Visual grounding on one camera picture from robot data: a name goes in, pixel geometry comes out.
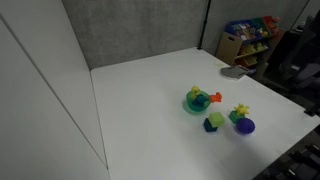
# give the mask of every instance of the green bowl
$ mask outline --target green bowl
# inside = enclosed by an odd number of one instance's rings
[[[192,104],[192,99],[191,99],[191,95],[192,95],[192,92],[188,92],[187,94],[187,104],[189,106],[189,108],[195,112],[201,112],[201,111],[204,111],[206,110],[209,105],[211,104],[211,101],[210,101],[210,96],[209,94],[203,92],[203,91],[200,91],[200,94],[204,95],[206,98],[208,98],[209,100],[207,102],[204,103],[203,107],[199,107],[199,106],[195,106]]]

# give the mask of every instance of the white table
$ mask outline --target white table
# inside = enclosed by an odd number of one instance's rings
[[[220,76],[220,60],[195,48],[92,71],[111,180],[251,179],[319,123],[304,109],[249,77]],[[198,115],[183,108],[193,85],[222,103]],[[256,131],[239,135],[228,118],[238,103]],[[207,133],[221,112],[226,123]]]

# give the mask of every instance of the green cube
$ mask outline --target green cube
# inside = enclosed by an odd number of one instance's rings
[[[231,111],[229,118],[231,119],[231,121],[233,122],[233,124],[237,124],[237,122],[239,121],[239,119],[241,118],[245,118],[244,115],[238,115],[236,111]]]
[[[225,121],[220,112],[211,113],[208,119],[212,127],[220,127]]]

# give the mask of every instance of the purple toy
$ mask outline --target purple toy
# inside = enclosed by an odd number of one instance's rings
[[[242,134],[250,134],[255,130],[256,126],[251,119],[241,118],[237,122],[237,130]]]

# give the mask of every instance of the white wall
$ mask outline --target white wall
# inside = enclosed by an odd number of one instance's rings
[[[0,179],[108,180],[108,170],[0,20]]]
[[[306,22],[307,17],[311,15],[315,17],[320,10],[320,1],[319,0],[310,0],[307,6],[302,11],[301,15],[299,16],[298,20],[294,24],[293,28],[296,28],[301,22]]]
[[[1,0],[0,13],[106,163],[91,77],[60,0]]]

